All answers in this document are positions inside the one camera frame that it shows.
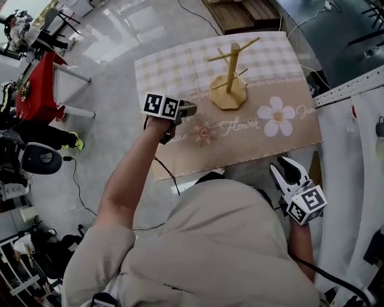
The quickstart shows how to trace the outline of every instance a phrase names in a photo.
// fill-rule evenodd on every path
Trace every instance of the wooden mug tree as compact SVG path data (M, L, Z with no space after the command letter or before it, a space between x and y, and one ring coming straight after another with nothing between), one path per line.
M228 74L226 76L217 76L209 87L209 99L220 109L237 109L245 100L247 100L247 84L240 78L240 75L244 74L248 68L237 74L236 66L239 53L259 39L260 37L257 37L242 47L240 47L239 44L234 43L230 47L230 53L225 55L221 52L220 48L218 48L217 50L220 55L207 60L208 62L213 62L219 59L224 59L228 65Z

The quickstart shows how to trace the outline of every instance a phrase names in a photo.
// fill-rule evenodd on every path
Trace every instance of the desk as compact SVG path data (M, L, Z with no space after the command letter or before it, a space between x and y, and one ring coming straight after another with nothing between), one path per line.
M53 97L54 69L60 70L83 81L90 82L90 78L83 77L62 66L66 62L55 52L47 53L36 65L29 76L31 87L29 95L24 101L21 93L17 95L16 112L19 117L27 120L36 120L49 124L55 118L61 119L65 113L93 118L94 112L57 105Z
M248 83L248 100L222 111L209 100L210 83L227 74L225 60L207 58L260 40L241 52L238 72ZM307 82L285 32L255 32L208 38L171 48L135 62L139 101L158 92L197 104L176 136L156 153L175 176L225 167L291 151L321 141ZM152 165L156 180L169 174Z

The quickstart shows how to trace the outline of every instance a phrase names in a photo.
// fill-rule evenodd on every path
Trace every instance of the checkered tablecloth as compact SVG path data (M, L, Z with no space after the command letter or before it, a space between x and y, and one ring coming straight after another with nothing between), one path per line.
M247 100L237 110L222 111L209 100L209 86L226 75L217 48L243 50L236 71L248 83ZM175 175L196 173L321 141L316 113L299 61L284 32L253 32L208 38L174 47L135 62L140 108L146 92L166 94L197 105L196 115L177 127L176 136L156 153ZM156 179L169 175L152 164Z
M220 74L227 74L224 60L207 62L218 56L217 48L230 52L232 43L243 46L260 40L243 50L236 71L248 68L241 77L248 83L271 79L304 77L299 61L285 32L253 32L207 38L158 52L135 62L140 104L145 92L160 92L177 98L201 94Z

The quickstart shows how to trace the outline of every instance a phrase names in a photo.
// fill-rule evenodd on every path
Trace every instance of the yellow shoe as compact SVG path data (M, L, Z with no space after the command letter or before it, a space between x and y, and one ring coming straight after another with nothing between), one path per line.
M74 134L76 136L76 144L75 144L75 148L77 148L78 150L83 150L84 148L84 142L80 139L79 135L76 133L76 132L70 132L72 134Z

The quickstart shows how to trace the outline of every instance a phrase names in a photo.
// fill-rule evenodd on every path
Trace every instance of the wooden crate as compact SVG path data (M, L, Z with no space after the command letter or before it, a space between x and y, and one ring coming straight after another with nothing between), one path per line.
M210 4L202 0L224 35L256 30L275 30L280 14L268 0Z

